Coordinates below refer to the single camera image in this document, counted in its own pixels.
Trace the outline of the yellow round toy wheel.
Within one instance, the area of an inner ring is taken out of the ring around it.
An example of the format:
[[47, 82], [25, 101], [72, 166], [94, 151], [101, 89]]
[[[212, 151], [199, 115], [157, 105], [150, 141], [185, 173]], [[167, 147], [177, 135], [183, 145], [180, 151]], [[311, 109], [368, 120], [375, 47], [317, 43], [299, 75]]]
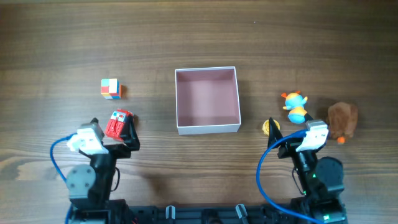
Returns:
[[[275, 125], [277, 126], [278, 129], [280, 129], [280, 124], [277, 121], [274, 121]], [[270, 133], [270, 125], [269, 125], [269, 120], [267, 119], [263, 125], [262, 125], [262, 131], [266, 136], [269, 136]]]

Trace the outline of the red toy car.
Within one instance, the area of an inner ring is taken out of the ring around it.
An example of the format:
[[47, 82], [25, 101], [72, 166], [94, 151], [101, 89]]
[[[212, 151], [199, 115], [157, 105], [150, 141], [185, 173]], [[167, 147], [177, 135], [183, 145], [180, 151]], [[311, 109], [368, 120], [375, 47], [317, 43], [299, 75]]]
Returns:
[[114, 111], [106, 125], [105, 135], [117, 141], [122, 141], [123, 129], [133, 114], [128, 110], [117, 109]]

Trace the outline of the multicolour puzzle cube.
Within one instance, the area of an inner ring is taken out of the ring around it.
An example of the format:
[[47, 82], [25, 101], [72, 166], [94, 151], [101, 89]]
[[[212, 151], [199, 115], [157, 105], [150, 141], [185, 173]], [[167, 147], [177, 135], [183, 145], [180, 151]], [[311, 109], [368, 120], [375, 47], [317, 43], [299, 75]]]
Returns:
[[121, 98], [121, 84], [117, 78], [104, 78], [101, 80], [101, 94], [107, 100]]

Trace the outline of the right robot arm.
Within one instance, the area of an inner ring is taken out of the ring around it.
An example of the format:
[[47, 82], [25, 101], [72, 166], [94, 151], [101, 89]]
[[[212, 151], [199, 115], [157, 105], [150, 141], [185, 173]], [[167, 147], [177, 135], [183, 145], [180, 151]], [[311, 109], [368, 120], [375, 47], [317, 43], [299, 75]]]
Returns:
[[268, 146], [278, 149], [278, 158], [291, 158], [292, 174], [299, 179], [295, 184], [302, 196], [293, 198], [287, 209], [321, 223], [348, 223], [345, 205], [340, 200], [345, 189], [343, 164], [334, 157], [317, 157], [326, 145], [328, 125], [306, 114], [305, 129], [291, 137], [283, 136], [272, 118], [264, 126], [268, 129]]

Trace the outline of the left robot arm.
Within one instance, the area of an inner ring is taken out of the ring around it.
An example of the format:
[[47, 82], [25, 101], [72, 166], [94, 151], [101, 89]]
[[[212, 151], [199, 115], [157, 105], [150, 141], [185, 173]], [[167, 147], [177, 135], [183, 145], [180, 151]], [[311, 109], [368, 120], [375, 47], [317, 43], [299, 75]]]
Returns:
[[124, 199], [110, 200], [114, 175], [119, 159], [128, 159], [138, 151], [140, 142], [134, 127], [133, 115], [127, 115], [119, 144], [104, 145], [104, 132], [93, 118], [82, 124], [68, 141], [72, 151], [90, 159], [90, 163], [75, 166], [67, 175], [66, 185], [72, 210], [67, 223], [137, 223], [137, 218]]

